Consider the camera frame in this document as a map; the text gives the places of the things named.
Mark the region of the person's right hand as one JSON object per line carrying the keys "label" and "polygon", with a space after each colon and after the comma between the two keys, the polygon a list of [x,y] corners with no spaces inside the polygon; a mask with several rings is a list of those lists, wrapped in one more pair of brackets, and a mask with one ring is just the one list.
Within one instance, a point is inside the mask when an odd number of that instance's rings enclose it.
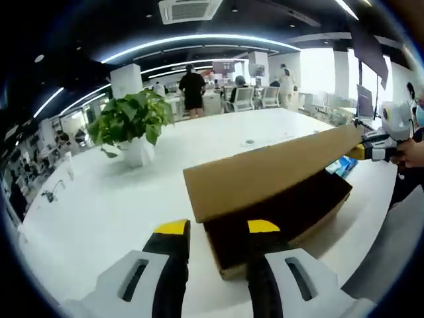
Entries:
{"label": "person's right hand", "polygon": [[397,146],[397,152],[390,158],[394,164],[404,163],[407,168],[422,168],[424,166],[423,141],[413,139],[404,141]]}

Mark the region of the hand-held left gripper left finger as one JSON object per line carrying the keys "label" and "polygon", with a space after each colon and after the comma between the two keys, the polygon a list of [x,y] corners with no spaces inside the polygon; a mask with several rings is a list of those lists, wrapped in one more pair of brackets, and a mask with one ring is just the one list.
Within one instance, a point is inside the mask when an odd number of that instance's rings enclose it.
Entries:
{"label": "hand-held left gripper left finger", "polygon": [[142,250],[102,272],[83,299],[63,303],[66,317],[181,317],[188,281],[190,221],[164,223]]}

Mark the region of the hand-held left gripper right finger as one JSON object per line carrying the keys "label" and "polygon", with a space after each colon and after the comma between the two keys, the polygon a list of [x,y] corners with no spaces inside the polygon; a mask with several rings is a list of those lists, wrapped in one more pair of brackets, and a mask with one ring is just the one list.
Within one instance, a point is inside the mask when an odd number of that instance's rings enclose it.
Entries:
{"label": "hand-held left gripper right finger", "polygon": [[367,317],[375,308],[369,299],[343,291],[324,263],[284,243],[277,225],[262,219],[247,225],[246,279],[254,317]]}

